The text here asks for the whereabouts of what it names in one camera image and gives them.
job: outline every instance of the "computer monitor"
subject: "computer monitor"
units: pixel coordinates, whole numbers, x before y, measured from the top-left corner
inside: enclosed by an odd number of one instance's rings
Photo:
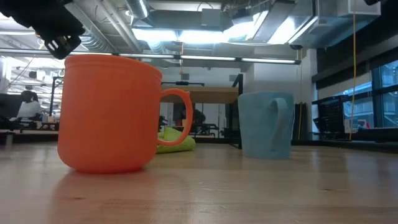
[[[21,104],[21,95],[0,94],[0,115],[6,118],[16,118]]]

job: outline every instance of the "person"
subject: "person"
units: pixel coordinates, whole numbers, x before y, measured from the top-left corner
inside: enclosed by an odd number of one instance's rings
[[[42,111],[39,98],[35,92],[29,90],[23,91],[21,97],[22,104],[21,108],[19,108],[17,118],[31,118]]]

